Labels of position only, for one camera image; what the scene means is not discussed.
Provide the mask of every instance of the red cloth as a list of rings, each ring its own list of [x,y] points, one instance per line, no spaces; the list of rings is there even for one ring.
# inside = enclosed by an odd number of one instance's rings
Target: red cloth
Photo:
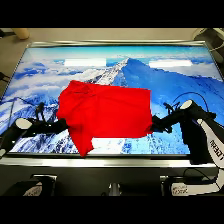
[[[150,90],[71,81],[59,96],[64,118],[81,156],[96,138],[140,138],[151,134]]]

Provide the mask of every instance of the snowy mountain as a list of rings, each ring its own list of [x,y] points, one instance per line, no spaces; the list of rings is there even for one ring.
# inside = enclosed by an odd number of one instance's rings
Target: snowy mountain
[[[15,84],[20,82],[24,86],[27,85],[24,80],[37,83],[39,86],[48,85],[48,92],[38,90],[24,99],[29,103],[38,105],[40,102],[45,103],[44,115],[47,121],[56,121],[56,111],[58,109],[58,100],[53,97],[50,92],[50,84],[57,88],[65,88],[70,80],[78,80],[83,82],[97,83],[102,85],[115,85],[133,88],[146,88],[151,92],[151,111],[159,117],[167,115],[167,110],[163,103],[172,104],[173,100],[180,94],[185,92],[194,92],[202,94],[209,106],[210,111],[218,114],[217,121],[224,124],[224,88],[223,83],[212,78],[201,76],[185,76],[177,72],[164,71],[163,69],[150,68],[145,63],[128,58],[112,67],[101,69],[83,69],[83,72],[73,75],[66,73],[56,76],[55,74],[38,74],[39,78],[25,77],[17,80]],[[188,94],[178,101],[193,99],[196,103],[205,109],[203,100],[194,94]],[[6,130],[8,118],[4,117],[4,113],[9,111],[11,104],[5,100],[0,106],[1,110],[0,133]],[[35,108],[26,103],[20,103],[21,109],[15,105],[11,118],[12,123],[19,117],[35,117]],[[94,140],[93,146],[95,152],[120,152],[127,154],[186,154],[189,153],[188,147],[183,145],[181,131],[179,125],[173,126],[173,133],[153,133],[140,139],[103,139]],[[44,134],[37,135],[33,138],[20,139],[12,150],[13,152],[35,152],[35,153],[77,153],[68,131],[64,131],[58,135],[46,136]]]

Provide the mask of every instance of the mountain image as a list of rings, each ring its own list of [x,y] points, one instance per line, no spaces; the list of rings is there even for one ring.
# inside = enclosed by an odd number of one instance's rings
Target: mountain image
[[[173,105],[177,102],[183,103],[193,99],[206,110],[204,101],[193,93],[186,94],[173,103],[173,100],[183,93],[196,92],[206,99],[209,110],[217,114],[216,121],[224,124],[224,86],[223,82],[215,78],[205,77],[201,74],[184,75],[179,72],[151,68],[141,60],[134,58],[126,58],[103,68],[80,68],[74,71],[62,69],[62,67],[49,69],[48,63],[35,65],[30,63],[30,67],[26,67],[25,76],[20,73],[15,75],[1,102],[0,134],[19,117],[35,118],[35,105],[37,106],[40,102],[45,104],[45,119],[51,122],[57,121],[58,96],[71,80],[125,88],[150,89],[152,115],[157,115],[160,118],[167,115],[167,110],[163,106],[164,102]],[[28,82],[33,83],[32,89],[27,87]],[[12,104],[12,115],[9,117]],[[189,153],[188,146],[183,144],[182,133],[178,124],[173,126],[171,134],[155,132],[138,139],[108,138],[93,139],[92,142],[94,150],[90,154]],[[20,139],[11,152],[78,153],[67,130],[58,135],[39,134],[32,138]]]

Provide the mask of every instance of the logo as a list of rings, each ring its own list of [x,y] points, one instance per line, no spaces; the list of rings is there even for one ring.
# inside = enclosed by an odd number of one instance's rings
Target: logo
[[[217,146],[217,144],[215,143],[214,140],[210,141],[211,147],[213,148],[213,151],[215,152],[215,154],[219,157],[220,160],[223,160],[224,158],[224,154],[222,153],[222,151],[219,149],[219,147]]]

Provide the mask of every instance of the blue sky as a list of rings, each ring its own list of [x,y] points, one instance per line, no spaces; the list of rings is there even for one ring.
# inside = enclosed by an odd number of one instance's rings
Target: blue sky
[[[147,58],[147,57],[204,57],[211,59],[206,47],[189,46],[94,46],[28,48],[23,61],[66,58]]]

